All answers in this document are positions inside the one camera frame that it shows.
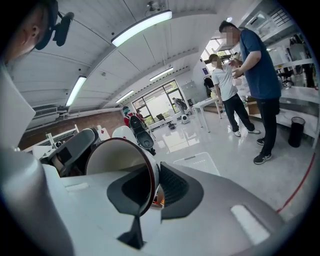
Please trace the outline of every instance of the cardboard box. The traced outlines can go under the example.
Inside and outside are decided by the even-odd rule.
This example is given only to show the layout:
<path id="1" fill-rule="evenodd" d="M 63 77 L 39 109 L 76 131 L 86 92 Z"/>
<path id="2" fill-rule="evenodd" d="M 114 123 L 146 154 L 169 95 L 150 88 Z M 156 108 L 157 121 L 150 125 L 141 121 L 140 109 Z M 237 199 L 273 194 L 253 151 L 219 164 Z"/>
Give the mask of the cardboard box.
<path id="1" fill-rule="evenodd" d="M 249 96 L 247 99 L 247 105 L 248 105 L 248 109 L 249 109 L 249 115 L 260 114 L 257 101 L 254 98 Z"/>

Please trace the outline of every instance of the black trash bin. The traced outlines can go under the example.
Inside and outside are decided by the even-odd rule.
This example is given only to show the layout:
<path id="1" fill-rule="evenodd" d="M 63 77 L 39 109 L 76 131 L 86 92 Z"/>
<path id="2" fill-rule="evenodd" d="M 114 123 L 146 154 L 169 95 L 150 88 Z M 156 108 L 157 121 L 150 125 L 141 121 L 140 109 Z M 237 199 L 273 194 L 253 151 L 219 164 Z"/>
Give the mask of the black trash bin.
<path id="1" fill-rule="evenodd" d="M 305 123 L 306 121 L 301 117 L 295 116 L 291 119 L 291 131 L 288 139 L 290 146 L 294 148 L 300 146 Z"/>

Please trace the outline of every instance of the ceiling light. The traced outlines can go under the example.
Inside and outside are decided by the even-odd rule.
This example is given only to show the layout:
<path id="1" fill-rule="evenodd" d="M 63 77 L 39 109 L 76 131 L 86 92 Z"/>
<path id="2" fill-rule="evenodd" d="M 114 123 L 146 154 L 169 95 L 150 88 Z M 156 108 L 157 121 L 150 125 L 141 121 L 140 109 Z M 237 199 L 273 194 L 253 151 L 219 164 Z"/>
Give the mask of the ceiling light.
<path id="1" fill-rule="evenodd" d="M 173 67 L 170 67 L 169 69 L 167 69 L 167 70 L 163 71 L 163 72 L 162 72 L 162 73 L 160 73 L 160 74 L 157 74 L 156 76 L 154 76 L 154 77 L 150 78 L 149 80 L 150 80 L 150 81 L 153 81 L 153 80 L 157 79 L 158 77 L 161 77 L 162 75 L 164 75 L 164 74 L 166 74 L 166 73 L 168 73 L 168 72 L 172 71 L 173 69 L 174 69 Z"/>
<path id="2" fill-rule="evenodd" d="M 72 89 L 72 92 L 70 93 L 70 96 L 68 98 L 68 101 L 66 102 L 65 106 L 69 107 L 74 102 L 78 92 L 80 91 L 81 87 L 84 85 L 87 78 L 83 75 L 80 75 L 75 83 L 75 86 Z"/>
<path id="3" fill-rule="evenodd" d="M 130 94 L 132 94 L 134 90 L 129 91 L 126 95 L 122 96 L 120 99 L 118 99 L 115 103 L 119 103 L 122 101 L 124 98 L 128 97 Z"/>
<path id="4" fill-rule="evenodd" d="M 134 35 L 138 34 L 139 32 L 151 27 L 152 25 L 169 20 L 171 18 L 172 11 L 170 10 L 165 10 L 155 15 L 149 16 L 118 34 L 115 38 L 111 40 L 111 43 L 118 47 L 125 41 L 127 41 L 129 38 L 132 38 Z"/>

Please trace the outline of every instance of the black sneaker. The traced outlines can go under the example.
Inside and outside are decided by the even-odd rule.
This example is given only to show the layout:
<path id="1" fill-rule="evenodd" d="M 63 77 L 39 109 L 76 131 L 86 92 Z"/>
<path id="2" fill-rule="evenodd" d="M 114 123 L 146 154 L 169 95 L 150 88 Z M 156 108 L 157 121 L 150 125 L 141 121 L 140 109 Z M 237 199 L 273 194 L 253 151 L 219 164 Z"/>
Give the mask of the black sneaker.
<path id="1" fill-rule="evenodd" d="M 258 138 L 256 140 L 256 143 L 258 143 L 261 146 L 264 146 L 265 145 L 265 138 Z"/>
<path id="2" fill-rule="evenodd" d="M 253 159 L 253 162 L 256 164 L 256 165 L 262 165 L 264 162 L 270 160 L 272 157 L 271 154 L 269 155 L 264 155 L 264 154 L 259 154 L 257 157 L 255 157 Z"/>

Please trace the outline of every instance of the black pants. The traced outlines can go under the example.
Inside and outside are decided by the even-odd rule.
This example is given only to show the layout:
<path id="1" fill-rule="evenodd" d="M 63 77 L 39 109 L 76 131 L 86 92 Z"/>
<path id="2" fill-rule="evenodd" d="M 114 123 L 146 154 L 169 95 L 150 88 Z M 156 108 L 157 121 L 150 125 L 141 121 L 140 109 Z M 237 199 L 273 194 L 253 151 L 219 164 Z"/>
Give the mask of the black pants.
<path id="1" fill-rule="evenodd" d="M 257 99 L 256 102 L 260 110 L 265 129 L 264 146 L 261 153 L 264 155 L 270 155 L 271 150 L 275 145 L 277 135 L 276 115 L 279 114 L 280 111 L 279 98 Z"/>
<path id="2" fill-rule="evenodd" d="M 249 131 L 253 131 L 255 129 L 254 124 L 249 120 L 248 113 L 238 94 L 232 96 L 226 101 L 223 101 L 223 104 L 233 132 L 239 131 L 239 126 L 235 120 L 235 112 Z"/>

